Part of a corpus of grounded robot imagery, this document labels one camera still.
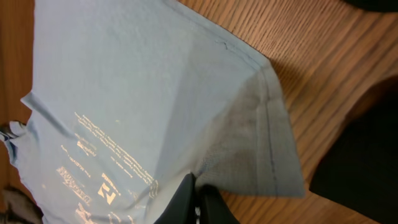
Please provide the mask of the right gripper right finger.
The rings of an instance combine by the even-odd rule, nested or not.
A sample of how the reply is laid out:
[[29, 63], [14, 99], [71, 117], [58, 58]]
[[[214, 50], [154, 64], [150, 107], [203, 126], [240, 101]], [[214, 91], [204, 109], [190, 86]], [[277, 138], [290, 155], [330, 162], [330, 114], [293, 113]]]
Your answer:
[[199, 191], [198, 198], [200, 224], [239, 224], [216, 187], [205, 185]]

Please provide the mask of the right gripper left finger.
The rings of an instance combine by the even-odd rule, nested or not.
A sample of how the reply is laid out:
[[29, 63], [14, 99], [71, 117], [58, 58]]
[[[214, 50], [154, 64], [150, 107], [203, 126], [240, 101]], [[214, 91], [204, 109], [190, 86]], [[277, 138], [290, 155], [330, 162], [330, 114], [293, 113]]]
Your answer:
[[195, 177], [187, 174], [155, 224], [196, 224]]

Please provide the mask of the light blue printed t-shirt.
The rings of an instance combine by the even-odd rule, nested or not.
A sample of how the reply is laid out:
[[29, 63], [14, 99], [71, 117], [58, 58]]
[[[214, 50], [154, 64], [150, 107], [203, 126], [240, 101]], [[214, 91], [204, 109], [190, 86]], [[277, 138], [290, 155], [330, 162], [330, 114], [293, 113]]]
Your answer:
[[177, 1], [35, 3], [27, 124], [2, 134], [42, 223], [154, 223], [183, 177], [305, 193], [271, 62]]

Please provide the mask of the black t-shirt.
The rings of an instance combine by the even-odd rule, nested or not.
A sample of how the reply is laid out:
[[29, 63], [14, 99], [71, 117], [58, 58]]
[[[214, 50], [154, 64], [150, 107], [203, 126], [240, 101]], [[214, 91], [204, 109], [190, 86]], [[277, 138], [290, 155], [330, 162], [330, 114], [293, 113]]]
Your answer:
[[397, 223], [397, 75], [354, 105], [309, 190], [376, 222]]

